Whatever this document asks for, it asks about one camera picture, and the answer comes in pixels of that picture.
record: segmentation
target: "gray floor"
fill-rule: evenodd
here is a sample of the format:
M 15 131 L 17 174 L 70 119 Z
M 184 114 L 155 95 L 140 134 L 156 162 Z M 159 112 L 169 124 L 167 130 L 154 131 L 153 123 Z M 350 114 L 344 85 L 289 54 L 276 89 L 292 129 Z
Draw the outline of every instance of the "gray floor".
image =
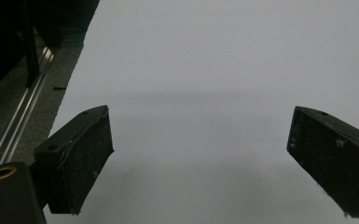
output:
M 39 55 L 44 48 L 36 39 Z M 13 161 L 34 161 L 33 149 L 48 138 L 65 89 L 81 53 L 82 44 L 69 42 L 54 50 L 54 59 L 46 72 L 46 82 L 13 155 Z M 22 59 L 0 82 L 0 139 L 25 92 L 26 61 Z

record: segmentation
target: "metal rail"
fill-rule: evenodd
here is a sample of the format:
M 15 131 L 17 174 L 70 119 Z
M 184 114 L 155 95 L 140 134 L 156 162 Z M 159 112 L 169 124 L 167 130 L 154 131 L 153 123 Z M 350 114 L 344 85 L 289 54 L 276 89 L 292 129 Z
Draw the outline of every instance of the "metal rail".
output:
M 19 105 L 8 123 L 0 140 L 0 164 L 11 161 L 20 142 L 25 126 L 34 110 L 39 93 L 46 80 L 46 72 L 54 55 L 48 48 L 44 48 L 39 58 L 40 74 L 34 84 L 27 88 L 21 97 Z

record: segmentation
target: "black plastic part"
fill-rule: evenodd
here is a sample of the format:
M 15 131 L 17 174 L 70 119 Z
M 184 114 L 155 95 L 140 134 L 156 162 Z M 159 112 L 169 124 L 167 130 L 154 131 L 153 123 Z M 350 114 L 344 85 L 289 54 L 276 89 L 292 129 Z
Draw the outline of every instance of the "black plastic part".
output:
M 113 151 L 106 105 L 80 113 L 40 145 L 35 167 L 48 182 L 51 213 L 79 214 Z
M 297 106 L 288 152 L 351 217 L 359 217 L 359 130 L 323 111 Z
M 7 223 L 46 223 L 29 168 L 22 162 L 0 165 L 0 224 Z

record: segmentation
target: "white table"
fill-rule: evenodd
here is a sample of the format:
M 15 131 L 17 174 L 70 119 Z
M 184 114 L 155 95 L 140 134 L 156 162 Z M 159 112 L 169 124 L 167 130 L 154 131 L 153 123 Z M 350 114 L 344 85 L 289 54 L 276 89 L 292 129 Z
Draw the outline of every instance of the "white table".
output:
M 359 223 L 286 151 L 295 105 L 359 128 L 359 1 L 102 0 L 52 132 L 97 105 L 116 152 L 48 223 Z

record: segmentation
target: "bolt hole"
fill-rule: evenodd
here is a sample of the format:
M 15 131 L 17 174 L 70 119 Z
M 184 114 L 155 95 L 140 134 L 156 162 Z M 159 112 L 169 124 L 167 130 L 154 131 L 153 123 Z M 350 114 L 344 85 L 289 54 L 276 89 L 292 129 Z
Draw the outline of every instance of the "bolt hole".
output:
M 57 146 L 55 145 L 48 147 L 48 151 L 54 151 L 55 149 L 57 149 Z
M 16 173 L 17 168 L 15 166 L 7 166 L 0 168 L 0 179 L 5 179 Z

